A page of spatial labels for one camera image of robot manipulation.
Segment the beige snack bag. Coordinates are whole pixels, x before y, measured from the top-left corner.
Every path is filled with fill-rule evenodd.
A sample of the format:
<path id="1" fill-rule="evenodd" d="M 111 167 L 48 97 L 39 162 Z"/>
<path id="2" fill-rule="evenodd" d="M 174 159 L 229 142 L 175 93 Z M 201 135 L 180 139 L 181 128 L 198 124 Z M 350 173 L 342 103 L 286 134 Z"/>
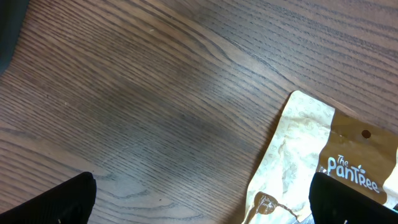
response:
<path id="1" fill-rule="evenodd" d="M 314 222 L 317 172 L 397 212 L 397 135 L 297 90 L 248 185 L 244 223 Z"/>

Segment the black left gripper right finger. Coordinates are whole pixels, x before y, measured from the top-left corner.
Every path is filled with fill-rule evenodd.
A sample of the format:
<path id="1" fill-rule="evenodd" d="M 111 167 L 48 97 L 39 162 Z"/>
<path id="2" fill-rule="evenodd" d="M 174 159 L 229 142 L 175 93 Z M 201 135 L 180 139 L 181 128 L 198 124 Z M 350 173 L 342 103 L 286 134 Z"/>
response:
<path id="1" fill-rule="evenodd" d="M 320 172 L 309 201 L 315 224 L 397 224 L 397 212 Z"/>

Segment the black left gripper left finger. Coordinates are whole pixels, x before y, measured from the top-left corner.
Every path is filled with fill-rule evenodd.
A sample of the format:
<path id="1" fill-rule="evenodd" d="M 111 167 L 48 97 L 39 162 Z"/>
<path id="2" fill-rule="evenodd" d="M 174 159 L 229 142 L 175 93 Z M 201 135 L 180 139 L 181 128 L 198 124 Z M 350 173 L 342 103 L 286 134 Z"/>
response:
<path id="1" fill-rule="evenodd" d="M 70 180 L 1 214 L 1 224 L 87 224 L 96 199 L 93 174 Z"/>

